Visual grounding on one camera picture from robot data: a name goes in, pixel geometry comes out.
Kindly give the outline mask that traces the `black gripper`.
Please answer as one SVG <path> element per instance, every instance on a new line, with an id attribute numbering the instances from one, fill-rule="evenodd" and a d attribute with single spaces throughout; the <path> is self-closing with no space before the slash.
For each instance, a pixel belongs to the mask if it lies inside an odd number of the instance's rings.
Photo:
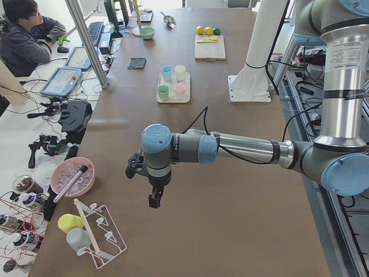
<path id="1" fill-rule="evenodd" d="M 171 171 L 161 177 L 149 175 L 148 181 L 153 187 L 151 194 L 148 196 L 149 206 L 158 209 L 161 206 L 160 203 L 164 193 L 164 187 L 171 181 Z"/>

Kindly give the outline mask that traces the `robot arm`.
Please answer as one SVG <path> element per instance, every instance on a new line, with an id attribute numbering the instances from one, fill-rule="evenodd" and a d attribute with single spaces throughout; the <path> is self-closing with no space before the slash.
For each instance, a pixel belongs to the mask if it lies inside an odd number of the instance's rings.
<path id="1" fill-rule="evenodd" d="M 368 188 L 366 142 L 360 137 L 366 97 L 368 54 L 367 1 L 298 1 L 295 32 L 320 36 L 326 44 L 321 130 L 313 142 L 273 141 L 188 129 L 172 133 L 162 124 L 141 135 L 141 174 L 153 189 L 152 208 L 160 206 L 171 166 L 179 162 L 212 163 L 232 155 L 255 164 L 279 164 L 326 190 L 354 196 Z"/>

